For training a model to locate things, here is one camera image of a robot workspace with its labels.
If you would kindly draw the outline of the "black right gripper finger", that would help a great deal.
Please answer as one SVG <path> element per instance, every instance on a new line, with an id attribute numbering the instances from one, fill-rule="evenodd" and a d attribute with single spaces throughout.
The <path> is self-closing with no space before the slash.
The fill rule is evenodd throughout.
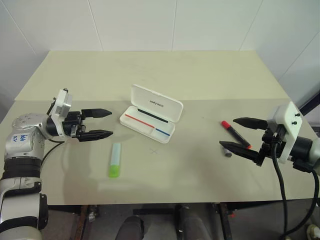
<path id="1" fill-rule="evenodd" d="M 253 130 L 266 130 L 267 121 L 263 119 L 251 118 L 251 117 L 239 117 L 235 118 L 233 122 L 249 129 Z"/>
<path id="2" fill-rule="evenodd" d="M 242 158 L 251 160 L 255 164 L 257 164 L 258 152 L 247 149 L 243 145 L 231 141 L 219 141 L 220 145 L 225 149 L 229 150 L 233 154 L 240 156 Z"/>

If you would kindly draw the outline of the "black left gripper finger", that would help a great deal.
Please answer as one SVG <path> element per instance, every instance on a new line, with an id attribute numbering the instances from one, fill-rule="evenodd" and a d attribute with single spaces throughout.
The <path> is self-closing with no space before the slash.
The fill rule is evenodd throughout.
<path id="1" fill-rule="evenodd" d="M 77 139 L 79 142 L 90 142 L 90 141 L 97 141 L 102 140 L 105 138 L 110 137 L 113 134 L 112 131 L 108 130 L 90 130 L 88 132 L 81 132 L 77 135 Z"/>
<path id="2" fill-rule="evenodd" d="M 104 118 L 111 115 L 112 112 L 102 108 L 82 109 L 81 117 L 86 118 Z"/>

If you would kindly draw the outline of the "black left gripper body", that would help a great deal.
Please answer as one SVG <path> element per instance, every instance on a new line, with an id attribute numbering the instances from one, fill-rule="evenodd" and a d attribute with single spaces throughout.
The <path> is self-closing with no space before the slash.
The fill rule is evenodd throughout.
<path id="1" fill-rule="evenodd" d="M 86 119 L 83 111 L 71 111 L 62 122 L 64 134 L 71 138 L 80 139 L 86 131 L 83 121 Z"/>

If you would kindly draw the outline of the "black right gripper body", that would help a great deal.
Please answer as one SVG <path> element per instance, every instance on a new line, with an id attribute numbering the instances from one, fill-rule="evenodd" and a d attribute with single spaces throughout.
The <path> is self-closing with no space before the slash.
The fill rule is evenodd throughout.
<path id="1" fill-rule="evenodd" d="M 265 158 L 272 158 L 273 144 L 277 144 L 275 156 L 279 158 L 285 147 L 285 134 L 287 133 L 286 128 L 283 124 L 277 125 L 275 130 L 272 130 L 267 123 L 258 123 L 256 129 L 265 130 L 262 136 L 262 145 L 256 157 L 256 165 L 262 166 Z"/>

